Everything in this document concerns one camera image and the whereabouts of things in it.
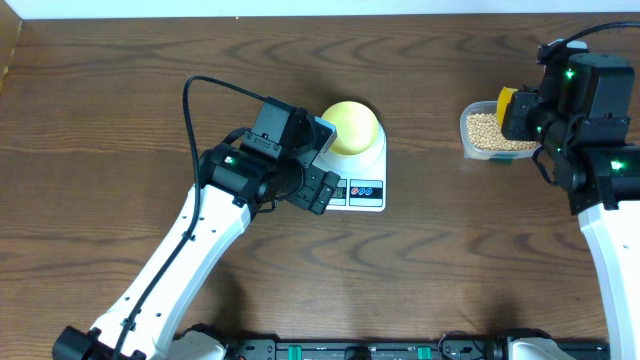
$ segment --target green led light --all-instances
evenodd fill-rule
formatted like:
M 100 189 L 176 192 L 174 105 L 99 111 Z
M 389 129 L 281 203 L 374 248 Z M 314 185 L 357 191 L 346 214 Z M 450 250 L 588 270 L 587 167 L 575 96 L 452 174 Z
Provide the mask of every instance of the green led light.
M 624 163 L 621 163 L 620 161 L 612 161 L 611 162 L 611 169 L 612 170 L 620 170 L 620 169 L 624 169 Z

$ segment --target green connector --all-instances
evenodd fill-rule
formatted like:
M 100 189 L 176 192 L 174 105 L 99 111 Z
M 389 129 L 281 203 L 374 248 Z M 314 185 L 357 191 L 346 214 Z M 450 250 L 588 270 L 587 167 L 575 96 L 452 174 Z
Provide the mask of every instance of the green connector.
M 421 346 L 418 348 L 418 360 L 431 360 L 431 348 Z
M 289 360 L 302 360 L 302 346 L 289 346 Z

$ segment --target digital kitchen scale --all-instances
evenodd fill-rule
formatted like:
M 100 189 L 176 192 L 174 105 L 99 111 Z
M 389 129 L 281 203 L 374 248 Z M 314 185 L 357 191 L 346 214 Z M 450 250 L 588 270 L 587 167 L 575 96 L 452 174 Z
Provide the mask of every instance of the digital kitchen scale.
M 337 115 L 330 114 L 330 110 L 333 107 L 343 104 L 348 104 L 351 107 L 349 109 L 351 111 L 347 111 L 346 114 L 344 112 L 339 112 Z M 336 104 L 333 107 L 323 114 L 322 119 L 336 126 L 338 139 L 341 139 L 342 143 L 345 142 L 344 140 L 351 140 L 351 138 L 355 139 L 357 137 L 357 135 L 353 135 L 353 131 L 377 132 L 377 135 L 375 135 L 375 140 L 371 142 L 371 145 L 358 154 L 340 154 L 334 151 L 334 146 L 332 146 L 330 150 L 319 154 L 315 159 L 313 162 L 315 166 L 324 171 L 333 171 L 340 176 L 338 188 L 329 201 L 327 210 L 382 211 L 387 203 L 387 136 L 384 129 L 375 118 L 375 115 L 373 115 L 373 112 L 364 105 L 346 102 Z M 353 117 L 354 115 L 358 116 L 357 119 L 366 116 L 368 120 L 364 122 L 354 120 L 356 119 Z M 344 116 L 351 116 L 347 120 L 350 122 L 348 126 L 351 129 L 345 128 Z

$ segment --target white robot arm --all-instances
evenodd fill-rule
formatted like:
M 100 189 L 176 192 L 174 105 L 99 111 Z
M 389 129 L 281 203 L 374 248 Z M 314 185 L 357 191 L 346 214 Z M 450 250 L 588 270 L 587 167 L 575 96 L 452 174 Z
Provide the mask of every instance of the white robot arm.
M 97 340 L 102 344 L 115 348 L 124 319 L 129 316 L 144 289 L 188 228 L 194 201 L 195 188 L 192 187 L 180 216 L 149 262 L 111 309 L 91 326 L 101 330 Z M 202 189 L 200 218 L 192 240 L 186 243 L 144 302 L 122 348 L 123 355 L 131 357 L 137 350 L 144 353 L 147 359 L 167 358 L 169 345 L 187 307 L 220 256 L 244 233 L 250 221 L 247 205 L 234 205 L 231 194 L 211 185 Z M 208 343 L 213 344 L 209 355 L 211 351 L 215 353 L 222 350 L 219 344 L 215 346 L 215 342 Z M 187 357 L 182 354 L 174 358 Z
M 611 359 L 640 358 L 640 201 L 623 201 L 618 210 L 602 204 L 578 215 L 593 256 L 609 328 Z M 513 360 L 570 360 L 551 339 L 508 342 Z

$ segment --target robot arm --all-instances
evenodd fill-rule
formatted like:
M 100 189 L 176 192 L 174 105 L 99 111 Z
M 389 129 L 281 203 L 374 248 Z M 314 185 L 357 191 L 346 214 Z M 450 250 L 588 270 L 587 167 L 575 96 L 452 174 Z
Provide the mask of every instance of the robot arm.
M 630 24 L 640 26 L 604 24 L 579 34 Z M 636 224 L 640 219 L 640 148 L 625 141 L 634 71 L 625 59 L 589 53 L 586 46 L 573 47 L 567 40 L 540 47 L 538 63 L 545 65 L 542 82 L 512 94 L 504 118 L 499 119 L 502 134 L 510 140 L 542 145 L 533 161 L 549 184 L 566 191 L 571 213 L 578 215 L 594 258 L 611 358 L 635 359 L 640 356 L 640 235 Z M 538 161 L 542 151 L 553 161 L 553 176 Z M 505 342 L 508 358 L 559 358 L 541 351 L 544 344 L 553 347 L 549 342 L 531 340 Z
M 97 340 L 114 348 L 123 321 L 153 276 L 176 247 L 191 222 L 195 188 L 191 188 L 180 216 L 129 289 L 91 326 L 100 329 Z M 187 307 L 213 266 L 231 243 L 246 230 L 251 216 L 245 204 L 233 204 L 233 196 L 211 185 L 202 189 L 200 220 L 187 242 L 156 284 L 136 317 L 122 354 L 140 351 L 147 359 L 167 357 L 169 344 Z
M 640 357 L 640 201 L 602 204 L 578 215 L 598 273 L 612 359 Z
M 199 161 L 187 101 L 193 80 L 220 84 L 264 101 L 252 129 L 232 132 Z M 217 341 L 194 347 L 186 338 L 170 344 L 220 256 L 256 214 L 272 211 L 279 200 L 317 215 L 329 204 L 340 178 L 313 161 L 335 140 L 333 125 L 304 109 L 202 76 L 187 81 L 183 100 L 196 184 L 176 223 L 129 289 L 88 334 L 67 327 L 54 344 L 56 360 L 219 359 L 224 348 Z M 232 143 L 239 139 L 242 143 L 236 148 Z M 260 210 L 268 203 L 271 209 Z

